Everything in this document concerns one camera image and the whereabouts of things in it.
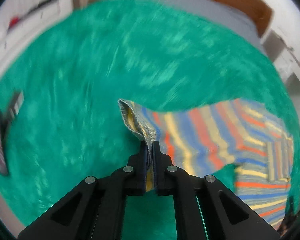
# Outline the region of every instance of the white wall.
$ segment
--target white wall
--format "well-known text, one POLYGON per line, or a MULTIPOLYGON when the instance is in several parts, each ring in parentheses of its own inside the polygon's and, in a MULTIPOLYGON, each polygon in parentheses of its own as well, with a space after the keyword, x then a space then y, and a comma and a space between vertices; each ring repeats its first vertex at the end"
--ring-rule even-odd
POLYGON ((300 11, 292 0, 263 0, 274 10, 270 28, 280 35, 300 62, 300 11))
POLYGON ((40 1, 43 0, 5 0, 0 7, 0 77, 33 39, 73 10, 72 0, 57 0, 36 10, 8 32, 12 17, 25 15, 40 1))

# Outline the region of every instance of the teal fabric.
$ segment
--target teal fabric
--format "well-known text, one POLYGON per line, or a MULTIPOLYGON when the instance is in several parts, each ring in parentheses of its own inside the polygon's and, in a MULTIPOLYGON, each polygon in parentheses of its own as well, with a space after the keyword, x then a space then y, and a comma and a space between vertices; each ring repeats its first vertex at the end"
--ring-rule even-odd
MULTIPOLYGON (((119 98, 154 111, 240 97, 265 103, 294 137, 290 195, 298 202, 300 128, 282 81, 253 46, 206 19, 150 0, 102 0, 43 33, 12 64, 0 81, 1 109, 16 89, 25 101, 9 133, 10 176, 0 175, 0 191, 25 225, 86 176, 108 176, 138 151, 119 98)), ((175 239, 173 205, 159 211, 160 201, 153 193, 128 201, 127 212, 139 206, 147 219, 153 209, 151 220, 166 221, 156 230, 138 224, 148 232, 140 239, 175 239)), ((125 224, 125 236, 136 223, 125 224)))

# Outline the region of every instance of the yellow stripe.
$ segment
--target yellow stripe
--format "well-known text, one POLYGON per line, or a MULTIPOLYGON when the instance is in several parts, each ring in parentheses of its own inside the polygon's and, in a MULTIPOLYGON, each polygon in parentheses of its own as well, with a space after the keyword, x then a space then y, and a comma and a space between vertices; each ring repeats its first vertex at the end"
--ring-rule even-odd
POLYGON ((260 209, 260 208, 266 208, 266 207, 271 207, 280 203, 284 203, 286 202, 287 199, 281 199, 281 200, 277 200, 277 201, 273 201, 273 202, 269 202, 269 203, 265 203, 265 204, 259 204, 259 205, 253 205, 253 206, 249 206, 251 209, 255 210, 255 209, 260 209))
POLYGON ((136 126, 134 125, 134 121, 133 121, 133 112, 131 110, 131 108, 128 108, 128 125, 130 126, 130 128, 134 131, 138 131, 136 126))
POLYGON ((288 156, 292 159, 293 162, 293 142, 290 141, 288 142, 288 156))
POLYGON ((267 143, 267 152, 268 152, 268 160, 269 160, 269 180, 274 180, 274 167, 273 167, 273 155, 272 155, 272 143, 267 143))
POLYGON ((154 182, 153 182, 153 167, 150 167, 150 169, 147 171, 146 176, 146 192, 154 189, 154 182))
POLYGON ((262 177, 264 179, 268 178, 268 174, 266 174, 266 173, 262 173, 260 171, 245 170, 241 167, 236 168, 235 172, 240 175, 252 175, 252 176, 262 177))
POLYGON ((284 170, 285 177, 289 176, 289 173, 288 173, 288 169, 289 169, 288 144, 289 144, 289 141, 284 141, 283 149, 282 149, 282 152, 283 152, 282 158, 284 160, 282 162, 282 165, 284 164, 283 170, 284 170))
POLYGON ((280 222, 282 222, 282 220, 283 220, 283 218, 279 219, 278 221, 272 223, 271 226, 273 227, 273 226, 279 224, 280 222))
POLYGON ((248 113, 248 114, 251 114, 257 118, 263 118, 263 114, 260 114, 259 112, 257 112, 256 110, 253 110, 249 107, 245 107, 244 110, 248 113))
POLYGON ((282 130, 282 129, 280 129, 279 127, 275 126, 273 123, 271 123, 271 122, 269 122, 269 121, 266 121, 266 126, 269 126, 269 127, 271 127, 272 129, 278 131, 279 133, 283 134, 284 137, 285 137, 287 140, 292 141, 292 137, 289 137, 289 136, 287 135, 287 133, 286 133, 284 130, 282 130))
POLYGON ((144 137, 145 139, 149 139, 148 134, 146 133, 146 130, 143 128, 143 126, 141 125, 140 122, 138 122, 138 125, 139 125, 139 127, 140 127, 140 129, 141 129, 141 131, 142 131, 143 137, 144 137))
POLYGON ((284 181, 284 182, 289 182, 290 181, 288 178, 281 178, 279 180, 284 181))
POLYGON ((260 140, 257 140, 249 135, 249 133, 246 131, 246 129, 242 126, 240 120, 238 119, 237 115, 233 111, 231 104, 229 101, 224 102, 224 108, 227 110, 227 113, 231 119, 231 121, 234 123, 234 125, 237 127, 240 135, 243 137, 243 139, 247 140, 250 143, 265 147, 266 144, 260 140))
POLYGON ((278 144, 278 154, 279 154, 278 162, 279 162, 279 165, 280 165, 280 170, 278 171, 278 173, 280 174, 280 178, 283 178, 283 171, 282 171, 282 149, 281 149, 282 144, 280 142, 275 142, 275 143, 278 144))
POLYGON ((189 149, 186 147, 186 145, 183 143, 183 141, 181 140, 179 134, 178 134, 178 129, 176 127, 176 124, 173 120, 173 116, 171 113, 167 113, 164 115, 164 120, 167 124, 167 128, 170 132, 170 134, 173 137, 174 143, 183 151, 183 156, 184 156, 184 160, 183 160, 183 164, 185 166, 185 170, 190 174, 190 175, 194 175, 194 169, 192 168, 191 165, 191 152, 189 151, 189 149))
POLYGON ((218 127, 211 116, 210 107, 201 107, 199 111, 207 124, 210 138, 219 146, 219 155, 226 159, 227 164, 234 163, 234 156, 228 153, 228 144, 220 136, 218 127))

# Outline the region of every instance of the red object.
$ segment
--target red object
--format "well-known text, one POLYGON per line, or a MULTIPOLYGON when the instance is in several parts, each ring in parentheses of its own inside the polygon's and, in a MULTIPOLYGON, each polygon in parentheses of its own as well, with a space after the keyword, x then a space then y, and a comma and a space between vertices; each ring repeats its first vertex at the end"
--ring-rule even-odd
POLYGON ((18 16, 12 17, 9 22, 9 29, 16 25, 20 21, 20 18, 18 16))

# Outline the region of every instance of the blue stripe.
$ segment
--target blue stripe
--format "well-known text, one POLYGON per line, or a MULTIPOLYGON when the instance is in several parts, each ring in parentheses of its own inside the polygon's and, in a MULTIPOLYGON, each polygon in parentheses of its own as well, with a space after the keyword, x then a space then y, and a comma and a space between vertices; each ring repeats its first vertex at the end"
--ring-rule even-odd
POLYGON ((211 167, 208 165, 207 162, 207 152, 208 148, 202 145, 199 142, 198 134, 194 131, 194 127, 192 126, 192 122, 186 112, 179 112, 176 113, 177 117, 177 124, 180 128, 180 133, 182 138, 185 138, 187 143, 194 149, 198 150, 199 153, 195 156, 193 154, 193 159, 196 160, 195 162, 192 162, 192 166, 195 165, 200 172, 198 175, 205 176, 207 174, 210 174, 214 171, 211 170, 211 167))
POLYGON ((255 137, 261 141, 267 141, 267 142, 272 142, 273 139, 268 136, 267 134, 263 133, 262 131, 252 127, 250 124, 248 124, 240 115, 240 113, 237 110, 237 107, 234 105, 233 101, 230 101, 230 104, 232 106, 232 109, 234 110, 235 114, 237 115, 237 117, 239 118, 241 124, 243 125, 243 127, 246 129, 246 131, 248 132, 248 134, 252 137, 255 137))
POLYGON ((272 145, 271 145, 271 147, 272 147, 272 156, 273 156, 273 169, 274 169, 274 179, 276 180, 276 179, 278 179, 278 169, 277 169, 277 154, 276 154, 276 150, 275 150, 275 143, 273 143, 272 145))
POLYGON ((236 161, 239 163, 250 163, 250 164, 255 164, 261 167, 267 167, 266 163, 254 160, 254 159, 250 159, 250 158, 236 158, 236 161))
POLYGON ((265 220, 268 222, 272 220, 278 220, 279 218, 283 218, 285 216, 286 212, 285 210, 277 211, 269 216, 265 216, 265 220))
POLYGON ((272 193, 272 194, 257 194, 257 195, 238 195, 241 200, 258 199, 258 198, 272 198, 279 196, 287 196, 288 192, 272 193))
POLYGON ((238 154, 241 155, 242 152, 238 151, 236 149, 236 141, 230 134, 229 129, 226 126, 225 122, 222 120, 221 116, 218 114, 218 110, 215 105, 210 106, 210 112, 211 112, 211 116, 213 117, 214 121, 217 124, 217 128, 219 130, 221 137, 228 144, 228 152, 236 157, 238 157, 238 154))
POLYGON ((279 117, 276 117, 274 114, 271 114, 270 112, 264 113, 264 119, 274 122, 274 124, 282 130, 285 129, 284 127, 282 127, 282 125, 284 125, 282 120, 279 117))
POLYGON ((292 163, 290 163, 290 158, 289 158, 289 143, 286 141, 287 144, 287 162, 288 162, 288 174, 290 175, 292 172, 293 168, 293 161, 294 161, 294 155, 292 153, 292 163))
POLYGON ((239 99, 240 102, 245 103, 245 104, 250 104, 256 108, 264 108, 263 104, 258 102, 258 101, 254 101, 251 99, 247 99, 247 98, 240 98, 239 99))
POLYGON ((160 137, 161 137, 161 131, 160 128, 156 125, 156 123, 154 121, 151 120, 151 118, 149 117, 148 113, 147 113, 147 109, 145 107, 141 107, 141 111, 143 116, 149 121, 149 123, 151 123, 151 125, 154 127, 155 129, 155 133, 156 133, 156 141, 159 141, 160 137))

